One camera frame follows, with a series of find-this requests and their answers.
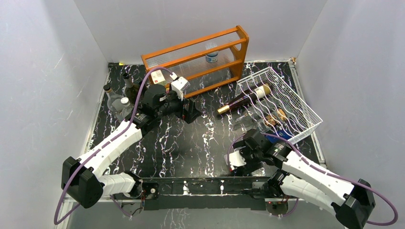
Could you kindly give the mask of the brown wine bottle silver cap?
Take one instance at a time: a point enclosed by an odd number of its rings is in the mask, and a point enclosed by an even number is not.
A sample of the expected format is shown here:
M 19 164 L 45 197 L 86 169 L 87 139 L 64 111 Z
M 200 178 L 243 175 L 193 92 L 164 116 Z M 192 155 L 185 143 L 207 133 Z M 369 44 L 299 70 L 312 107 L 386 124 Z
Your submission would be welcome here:
M 124 87 L 125 97 L 127 97 L 129 99 L 131 104 L 135 104 L 142 80 L 134 83 L 132 81 L 132 77 L 128 73 L 123 73 L 122 77 L 125 82 L 125 87 Z

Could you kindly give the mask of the clear glass bottle black cap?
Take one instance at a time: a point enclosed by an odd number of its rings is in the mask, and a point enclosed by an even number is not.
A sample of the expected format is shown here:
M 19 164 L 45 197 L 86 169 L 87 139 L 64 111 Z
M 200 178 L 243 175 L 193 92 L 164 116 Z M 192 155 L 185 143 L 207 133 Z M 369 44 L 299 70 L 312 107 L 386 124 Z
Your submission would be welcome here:
M 109 110 L 111 111 L 112 114 L 114 114 L 116 117 L 121 116 L 121 112 L 123 109 L 123 104 L 121 103 L 121 99 L 123 96 L 118 95 L 115 93 L 114 90 L 112 90 L 110 84 L 106 84 L 103 86 L 103 89 L 105 93 L 107 94 L 107 106 Z

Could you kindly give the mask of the blue square glass bottle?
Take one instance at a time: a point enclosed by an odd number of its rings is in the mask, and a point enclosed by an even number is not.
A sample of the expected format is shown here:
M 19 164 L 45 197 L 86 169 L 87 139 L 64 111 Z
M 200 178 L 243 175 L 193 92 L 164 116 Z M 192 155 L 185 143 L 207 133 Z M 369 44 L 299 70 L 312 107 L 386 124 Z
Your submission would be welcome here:
M 277 136 L 279 136 L 279 137 L 281 137 L 283 139 L 286 139 L 286 140 L 289 140 L 289 139 L 291 139 L 293 137 L 293 134 L 290 131 L 284 130 L 284 129 L 278 129 L 275 132 L 275 135 L 277 135 Z

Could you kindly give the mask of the clear round glass bottle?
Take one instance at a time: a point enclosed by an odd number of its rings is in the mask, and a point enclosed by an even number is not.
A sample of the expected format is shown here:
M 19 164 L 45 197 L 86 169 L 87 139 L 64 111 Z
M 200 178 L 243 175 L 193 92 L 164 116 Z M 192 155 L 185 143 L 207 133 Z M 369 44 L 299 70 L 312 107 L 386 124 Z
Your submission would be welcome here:
M 124 120 L 128 120 L 128 115 L 131 115 L 134 109 L 134 105 L 130 102 L 128 97 L 123 97 L 120 100 L 119 109 L 118 111 L 118 120 L 119 122 L 123 122 Z

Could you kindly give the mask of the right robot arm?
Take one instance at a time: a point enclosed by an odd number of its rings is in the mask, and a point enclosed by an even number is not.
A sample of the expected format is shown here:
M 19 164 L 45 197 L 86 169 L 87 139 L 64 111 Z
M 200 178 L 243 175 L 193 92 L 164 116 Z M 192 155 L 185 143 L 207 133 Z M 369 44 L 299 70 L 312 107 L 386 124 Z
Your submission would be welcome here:
M 328 211 L 348 229 L 364 228 L 376 205 L 369 182 L 329 171 L 277 135 L 251 129 L 231 143 L 225 158 L 234 173 L 250 173 L 261 163 L 277 168 L 262 186 L 246 190 L 249 195 L 303 199 Z

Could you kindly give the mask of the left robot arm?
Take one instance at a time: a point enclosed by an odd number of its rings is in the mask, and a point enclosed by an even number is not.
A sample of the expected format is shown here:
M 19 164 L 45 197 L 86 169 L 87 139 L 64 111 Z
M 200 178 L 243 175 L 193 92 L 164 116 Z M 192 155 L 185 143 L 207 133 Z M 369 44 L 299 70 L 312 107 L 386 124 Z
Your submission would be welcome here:
M 139 142 L 165 116 L 174 114 L 186 123 L 201 115 L 192 98 L 182 98 L 173 86 L 152 85 L 140 93 L 136 110 L 118 128 L 89 152 L 63 163 L 62 188 L 83 208 L 90 208 L 102 197 L 124 194 L 139 198 L 145 191 L 143 180 L 132 172 L 104 175 L 104 171 L 131 145 Z

